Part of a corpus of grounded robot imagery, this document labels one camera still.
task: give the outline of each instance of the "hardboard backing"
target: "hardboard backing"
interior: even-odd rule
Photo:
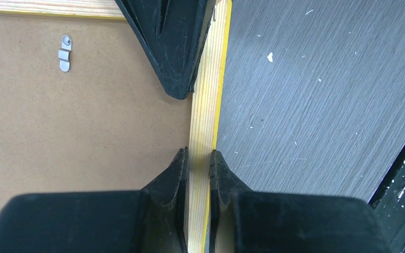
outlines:
[[[0,15],[0,209],[20,193],[143,187],[188,145],[190,114],[126,22]]]

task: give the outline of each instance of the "wood grain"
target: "wood grain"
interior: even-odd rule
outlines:
[[[114,0],[0,0],[0,12],[124,19]]]
[[[254,190],[369,200],[405,143],[405,1],[248,3],[233,4],[218,150]]]
[[[206,246],[210,153],[216,147],[231,7],[231,0],[222,0],[216,6],[192,97],[187,243],[190,253],[204,252]]]

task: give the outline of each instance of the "yellow stripe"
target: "yellow stripe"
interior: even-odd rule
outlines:
[[[209,159],[216,147],[232,0],[216,5],[201,57],[190,124],[188,252],[204,252],[210,211]]]

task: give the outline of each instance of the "yellow painted edge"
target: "yellow painted edge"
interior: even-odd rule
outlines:
[[[224,83],[224,73],[226,68],[226,56],[227,56],[227,42],[229,40],[229,28],[230,28],[230,13],[232,11],[232,0],[227,1],[227,15],[226,15],[226,25],[224,26],[224,41],[223,41],[223,53],[221,55],[221,69],[219,74],[218,83],[218,95],[215,111],[215,124],[214,124],[214,138],[212,139],[212,149],[216,149],[216,143],[218,138],[218,125],[219,125],[219,115],[221,112],[221,97],[223,95],[223,83]]]
[[[0,10],[0,14],[11,15],[30,15],[30,16],[43,16],[43,17],[72,17],[72,18],[91,18],[96,20],[126,20],[125,17],[110,17],[110,16],[93,16],[93,15],[76,15],[76,14],[60,14],[60,13],[44,13],[44,12],[19,12],[19,11],[4,11]]]
[[[223,96],[223,83],[224,83],[224,73],[226,68],[226,56],[227,56],[227,45],[229,40],[229,28],[230,28],[230,14],[232,11],[232,0],[227,1],[227,14],[226,14],[226,24],[224,25],[224,41],[223,41],[223,52],[221,54],[221,68],[218,81],[218,94],[217,103],[215,108],[215,122],[214,122],[214,135],[212,139],[212,149],[216,149],[217,138],[218,138],[218,125],[221,112],[221,99]],[[204,224],[206,227],[209,223],[209,213],[210,213],[210,185],[207,186],[207,199],[206,199],[206,211],[204,213]],[[201,252],[206,250],[206,238],[207,233],[202,235],[202,249]]]

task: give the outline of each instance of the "gray wood grain surface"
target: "gray wood grain surface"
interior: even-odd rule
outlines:
[[[404,143],[405,1],[234,1],[217,149],[245,183],[368,200]]]

